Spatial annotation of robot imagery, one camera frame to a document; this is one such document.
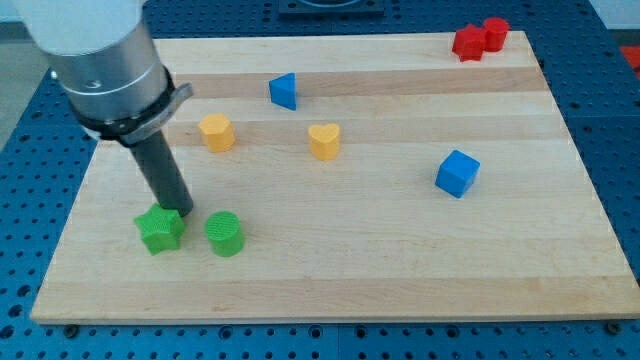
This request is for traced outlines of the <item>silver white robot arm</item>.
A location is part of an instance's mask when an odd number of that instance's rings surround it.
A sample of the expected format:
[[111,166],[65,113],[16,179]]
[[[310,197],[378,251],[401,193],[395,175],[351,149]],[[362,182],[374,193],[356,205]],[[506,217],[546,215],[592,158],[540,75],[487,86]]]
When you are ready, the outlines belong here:
[[193,95],[162,63],[142,0],[15,0],[78,122],[130,147],[156,134]]

